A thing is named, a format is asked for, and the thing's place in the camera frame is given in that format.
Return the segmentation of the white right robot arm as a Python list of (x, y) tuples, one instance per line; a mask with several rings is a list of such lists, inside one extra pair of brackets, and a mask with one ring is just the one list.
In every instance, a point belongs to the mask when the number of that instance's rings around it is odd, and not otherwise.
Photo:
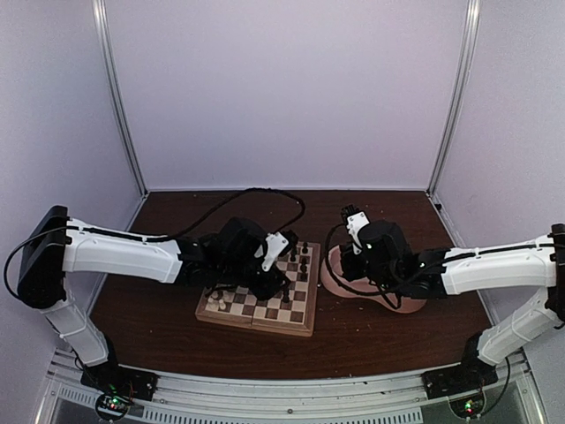
[(415, 253), (396, 223), (345, 218), (351, 242), (342, 254), (347, 280), (365, 277), (373, 295), (445, 299), (467, 292), (531, 296), (493, 327), (469, 339), (453, 383), (472, 389), (486, 368), (564, 323), (564, 226), (546, 235), (502, 246), (434, 248)]

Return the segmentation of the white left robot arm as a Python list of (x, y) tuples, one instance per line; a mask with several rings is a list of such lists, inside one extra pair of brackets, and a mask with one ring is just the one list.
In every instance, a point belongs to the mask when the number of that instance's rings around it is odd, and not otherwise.
[(19, 254), (17, 286), (10, 294), (46, 316), (60, 337), (78, 354), (93, 378), (108, 392), (118, 392), (127, 374), (110, 352), (110, 341), (74, 303), (64, 285), (67, 274), (94, 272), (135, 276), (161, 284), (189, 287), (245, 287), (259, 300), (287, 293), (290, 280), (277, 260), (297, 245), (293, 231), (263, 230), (247, 218), (231, 218), (217, 233), (199, 238), (148, 236), (113, 231), (51, 208)]

